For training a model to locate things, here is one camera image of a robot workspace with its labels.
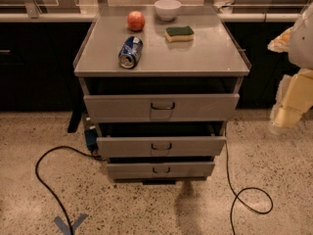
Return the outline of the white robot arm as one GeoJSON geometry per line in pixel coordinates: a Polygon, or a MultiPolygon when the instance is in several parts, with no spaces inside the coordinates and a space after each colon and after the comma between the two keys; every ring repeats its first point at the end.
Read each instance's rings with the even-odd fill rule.
{"type": "Polygon", "coordinates": [[[283,134],[313,107],[313,3],[292,27],[268,44],[268,49],[287,52],[289,61],[299,67],[297,74],[283,76],[270,114],[269,130],[283,134]]]}

